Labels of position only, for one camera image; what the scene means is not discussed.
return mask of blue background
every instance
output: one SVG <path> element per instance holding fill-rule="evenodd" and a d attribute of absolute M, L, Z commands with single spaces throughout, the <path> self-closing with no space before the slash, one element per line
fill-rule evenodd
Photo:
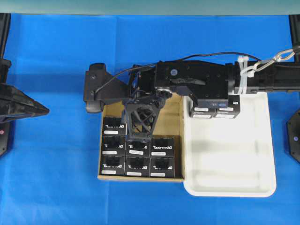
<path fill-rule="evenodd" d="M 0 158 L 0 224 L 299 224 L 300 165 L 285 154 L 298 93 L 269 94 L 277 190 L 268 198 L 193 197 L 182 183 L 97 180 L 100 116 L 83 102 L 91 63 L 114 74 L 194 53 L 268 59 L 289 47 L 287 16 L 13 15 L 7 82 L 51 111 L 16 122 L 13 149 Z"/>

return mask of white tray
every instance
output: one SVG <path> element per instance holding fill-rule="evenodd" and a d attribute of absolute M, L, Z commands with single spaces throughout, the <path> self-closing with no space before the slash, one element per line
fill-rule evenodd
<path fill-rule="evenodd" d="M 195 196 L 268 197 L 276 176 L 266 93 L 241 95 L 235 119 L 189 117 L 184 97 L 185 181 Z"/>

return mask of small black box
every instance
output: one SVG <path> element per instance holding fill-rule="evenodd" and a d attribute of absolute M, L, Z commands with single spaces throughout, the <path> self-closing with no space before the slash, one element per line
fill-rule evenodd
<path fill-rule="evenodd" d="M 102 156 L 100 164 L 101 175 L 124 176 L 125 157 Z"/>
<path fill-rule="evenodd" d="M 150 177 L 175 177 L 174 158 L 151 158 Z"/>
<path fill-rule="evenodd" d="M 236 118 L 240 113 L 240 96 L 230 95 L 228 97 L 228 107 L 217 109 L 216 118 Z"/>
<path fill-rule="evenodd" d="M 126 156 L 149 157 L 150 142 L 127 141 Z"/>
<path fill-rule="evenodd" d="M 210 119 L 214 117 L 215 114 L 216 109 L 199 108 L 195 106 L 193 101 L 190 103 L 190 117 L 192 118 Z"/>
<path fill-rule="evenodd" d="M 126 124 L 121 122 L 121 117 L 104 117 L 102 135 L 125 136 Z"/>
<path fill-rule="evenodd" d="M 125 175 L 134 177 L 149 177 L 150 158 L 126 157 Z"/>
<path fill-rule="evenodd" d="M 102 155 L 125 156 L 125 147 L 125 137 L 102 136 Z"/>
<path fill-rule="evenodd" d="M 173 137 L 152 138 L 150 157 L 173 158 L 174 138 Z"/>

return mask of robotic arm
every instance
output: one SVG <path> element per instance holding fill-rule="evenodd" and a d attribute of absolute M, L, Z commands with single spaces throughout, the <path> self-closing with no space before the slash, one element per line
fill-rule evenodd
<path fill-rule="evenodd" d="M 122 101 L 127 139 L 146 141 L 152 137 L 159 112 L 173 93 L 189 96 L 196 107 L 216 109 L 228 107 L 229 95 L 300 91 L 300 63 L 280 62 L 298 51 L 297 45 L 271 60 L 250 61 L 246 67 L 241 66 L 240 61 L 222 65 L 185 60 L 190 57 L 146 66 L 134 65 L 126 70 L 130 71 L 128 84 L 115 79 L 119 74 L 110 75 L 105 64 L 93 64 L 85 78 L 86 109 L 89 113 L 99 113 L 104 105 Z M 282 55 L 287 53 L 289 55 L 283 58 Z"/>

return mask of black cable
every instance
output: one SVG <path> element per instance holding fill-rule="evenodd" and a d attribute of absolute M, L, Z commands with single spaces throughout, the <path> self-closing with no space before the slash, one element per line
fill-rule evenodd
<path fill-rule="evenodd" d="M 176 60 L 176 61 L 187 60 L 187 59 L 190 59 L 193 57 L 208 57 L 208 56 L 214 56 L 214 55 L 244 55 L 244 56 L 248 56 L 249 58 L 252 58 L 254 60 L 261 61 L 259 58 L 255 57 L 253 55 L 249 55 L 246 53 L 240 53 L 240 52 L 217 52 L 217 53 L 211 53 L 211 54 L 195 54 L 195 55 L 190 55 L 190 56 L 184 57 L 184 58 Z"/>
<path fill-rule="evenodd" d="M 293 66 L 293 65 L 279 65 L 275 64 L 276 67 L 284 67 L 284 68 L 300 68 L 300 66 Z"/>
<path fill-rule="evenodd" d="M 195 55 L 190 55 L 187 56 L 185 58 L 179 59 L 179 60 L 175 60 L 175 61 L 181 61 L 181 60 L 187 60 L 193 57 L 208 57 L 208 56 L 214 56 L 214 55 L 244 55 L 244 56 L 248 56 L 249 58 L 252 58 L 254 60 L 257 61 L 261 61 L 259 58 L 253 56 L 253 55 L 249 55 L 246 53 L 240 53 L 240 52 L 217 52 L 217 53 L 211 53 L 211 54 L 195 54 Z M 145 67 L 152 67 L 156 65 L 156 63 L 151 63 L 151 64 L 147 64 L 144 66 L 140 66 L 140 67 L 132 67 L 129 69 L 125 69 L 119 73 L 117 73 L 116 75 L 114 75 L 108 82 L 106 82 L 105 84 L 103 84 L 101 87 L 99 87 L 96 91 L 95 94 L 97 94 L 100 90 L 102 90 L 106 85 L 108 85 L 112 80 L 114 80 L 115 78 L 117 78 L 119 75 L 125 73 L 125 72 L 129 72 L 129 71 L 133 71 L 133 70 L 137 70 L 137 69 L 141 69 L 141 68 L 145 68 Z"/>
<path fill-rule="evenodd" d="M 156 65 L 156 63 L 151 63 L 151 64 L 147 64 L 147 65 L 144 65 L 144 66 L 140 66 L 140 67 L 132 67 L 132 68 L 128 68 L 128 69 L 124 69 L 122 70 L 121 72 L 118 72 L 116 75 L 114 75 L 108 82 L 106 82 L 105 84 L 103 84 L 101 87 L 99 87 L 96 91 L 95 91 L 95 94 L 97 94 L 100 90 L 102 90 L 106 85 L 108 85 L 111 81 L 113 81 L 114 79 L 116 79 L 119 75 L 125 73 L 125 72 L 129 72 L 129 71 L 134 71 L 134 70 L 137 70 L 137 69 L 142 69 L 142 68 L 145 68 L 145 67 L 152 67 Z"/>

